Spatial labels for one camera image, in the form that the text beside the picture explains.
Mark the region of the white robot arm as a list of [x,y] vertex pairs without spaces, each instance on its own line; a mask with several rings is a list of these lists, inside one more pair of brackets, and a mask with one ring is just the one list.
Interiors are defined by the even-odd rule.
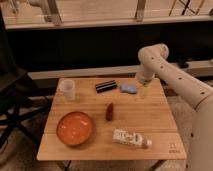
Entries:
[[148,84],[155,76],[160,77],[197,112],[186,171],[213,171],[213,87],[170,64],[168,56],[169,49],[163,43],[141,48],[136,78]]

